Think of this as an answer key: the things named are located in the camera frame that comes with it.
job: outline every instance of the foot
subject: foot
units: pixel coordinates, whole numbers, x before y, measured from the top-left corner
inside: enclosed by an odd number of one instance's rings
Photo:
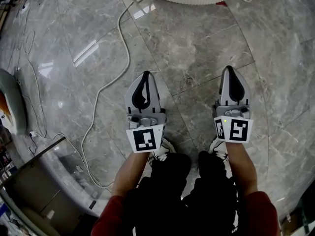
[[[198,165],[201,178],[213,177],[222,173],[225,176],[224,161],[227,160],[225,142],[216,138],[210,145],[209,151],[199,153]]]
[[[227,149],[225,142],[222,142],[216,137],[209,147],[210,154],[221,158],[223,161],[227,160]]]
[[[176,153],[176,151],[174,146],[166,138],[164,138],[159,151],[150,153],[149,164],[152,166],[152,162],[154,160],[158,160],[160,162],[165,161],[170,153]]]

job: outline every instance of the electrical cord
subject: electrical cord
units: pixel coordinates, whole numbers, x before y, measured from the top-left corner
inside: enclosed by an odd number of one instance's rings
[[[110,183],[110,184],[108,184],[108,185],[102,185],[102,184],[96,179],[96,177],[91,173],[90,168],[89,168],[89,165],[88,165],[88,162],[87,162],[87,159],[86,159],[86,156],[85,156],[83,144],[84,144],[84,141],[85,141],[85,139],[86,139],[86,136],[88,135],[88,133],[90,132],[90,130],[92,129],[92,127],[93,127],[93,125],[94,125],[94,122],[95,122],[95,113],[96,113],[96,106],[97,106],[98,97],[99,97],[100,93],[101,93],[104,89],[108,88],[109,86],[111,86],[112,84],[114,84],[116,81],[118,81],[118,80],[125,74],[125,72],[126,72],[126,71],[128,70],[128,68],[129,68],[129,65],[130,65],[130,52],[129,52],[129,49],[128,49],[128,47],[127,47],[126,41],[125,41],[125,39],[124,39],[124,36],[123,36],[123,34],[122,34],[122,31],[121,31],[120,20],[121,20],[122,16],[128,11],[128,9],[129,9],[133,4],[134,4],[134,2],[130,3],[130,5],[126,7],[126,9],[121,13],[121,15],[119,16],[119,18],[118,18],[118,20],[117,20],[117,28],[118,28],[118,31],[119,31],[121,40],[122,40],[122,42],[123,42],[123,44],[124,44],[124,47],[125,47],[126,53],[127,53],[127,64],[126,64],[125,68],[120,72],[119,75],[117,75],[111,82],[109,82],[109,83],[107,83],[106,85],[102,86],[102,87],[98,90],[98,92],[97,92],[97,94],[96,94],[96,100],[95,100],[95,103],[94,103],[94,107],[93,107],[92,123],[91,123],[90,127],[88,128],[87,132],[85,133],[85,135],[84,135],[84,137],[83,137],[83,139],[82,139],[82,142],[81,142],[81,152],[82,152],[82,154],[81,154],[81,153],[78,151],[78,149],[73,145],[73,143],[71,142],[71,140],[70,140],[65,134],[63,134],[63,133],[57,133],[53,138],[48,138],[48,137],[47,137],[47,128],[46,128],[46,122],[45,122],[45,116],[44,116],[43,107],[42,107],[42,104],[41,104],[41,97],[40,97],[40,91],[39,91],[39,85],[38,85],[37,76],[36,76],[35,69],[34,69],[32,63],[29,61],[29,59],[27,59],[29,65],[30,65],[30,67],[32,68],[33,74],[34,74],[34,76],[35,76],[36,85],[37,85],[37,90],[38,90],[38,98],[39,98],[39,103],[40,103],[40,106],[41,106],[42,118],[43,118],[43,125],[44,125],[44,130],[45,130],[45,132],[44,132],[44,134],[43,134],[43,132],[41,131],[40,126],[39,126],[39,122],[38,122],[38,119],[37,119],[37,115],[36,115],[35,109],[34,109],[32,103],[31,103],[30,99],[29,99],[28,97],[26,97],[26,96],[23,96],[24,98],[26,98],[26,99],[29,101],[29,103],[31,104],[31,107],[32,107],[32,109],[33,109],[33,111],[34,111],[34,113],[35,113],[36,122],[37,122],[38,129],[39,129],[39,133],[36,133],[36,134],[37,134],[39,137],[41,137],[41,138],[45,138],[45,139],[49,139],[49,140],[55,139],[58,135],[64,136],[64,137],[68,140],[68,142],[71,144],[71,146],[75,149],[75,151],[79,153],[79,155],[80,155],[80,157],[81,157],[81,160],[82,160],[84,166],[86,167],[86,169],[87,169],[87,171],[88,171],[88,174],[89,174],[91,180],[93,181],[93,183],[94,183],[96,186],[98,186],[98,187],[100,187],[100,188],[104,188],[104,189],[106,189],[107,187],[109,187],[110,185],[112,185],[113,182]]]
[[[32,138],[32,136],[31,136],[31,135],[30,135],[30,138],[31,138],[31,140],[33,141],[33,143],[35,144],[36,149],[38,149],[38,147],[37,147],[37,145],[36,145],[36,142],[34,142],[34,140],[33,140],[33,138]]]
[[[28,23],[28,18],[29,18],[29,13],[30,13],[30,10],[31,10],[32,0],[25,0],[24,3],[21,3],[21,5],[20,5],[20,7],[19,7],[19,9],[18,9],[18,14],[17,14],[17,16],[18,16],[18,28],[20,27],[20,24],[21,24],[21,19],[20,19],[20,18],[21,18],[21,16],[20,16],[21,14],[20,14],[19,12],[20,12],[20,10],[21,10],[21,7],[22,7],[22,8],[25,8],[25,4],[26,4],[28,1],[30,1],[30,5],[29,5],[29,9],[28,9],[27,14],[26,14],[26,20],[25,20],[25,25],[24,25],[24,29],[23,29],[23,39],[22,39],[21,42],[20,42],[21,45],[20,45],[20,46],[17,45],[18,34],[16,34],[16,36],[15,36],[15,42],[14,42],[14,45],[13,45],[13,50],[12,50],[12,53],[11,53],[11,56],[10,56],[10,60],[9,60],[9,64],[8,64],[8,67],[7,67],[6,70],[8,70],[9,67],[10,67],[10,63],[11,63],[11,60],[12,60],[14,51],[20,51],[20,50],[23,48],[24,53],[25,53],[26,55],[28,55],[28,54],[30,54],[31,49],[32,49],[32,47],[33,47],[34,38],[35,38],[35,31],[34,31],[34,30],[31,30],[31,31],[29,32],[29,34],[27,35],[26,39],[25,39],[26,26],[27,26],[27,23]],[[26,48],[27,48],[27,47],[26,47],[26,44],[27,44],[27,42],[28,42],[28,39],[29,39],[29,36],[30,36],[31,33],[33,33],[32,41],[31,41],[31,46],[30,46],[30,49],[29,49],[28,51],[26,51]],[[18,64],[17,64],[17,66],[16,66],[16,69],[18,69],[18,67],[19,67],[19,62],[20,62],[20,52],[19,52]]]

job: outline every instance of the sneaker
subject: sneaker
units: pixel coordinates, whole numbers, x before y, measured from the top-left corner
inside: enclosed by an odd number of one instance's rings
[[[214,154],[221,158],[223,161],[227,159],[227,149],[225,142],[222,142],[216,137],[209,147],[209,154]]]
[[[167,155],[169,155],[170,153],[176,153],[174,146],[166,138],[163,138],[163,142],[159,151],[150,153],[150,156],[149,156],[150,166],[152,166],[152,162],[154,160],[158,160],[160,162],[165,161],[167,158]]]

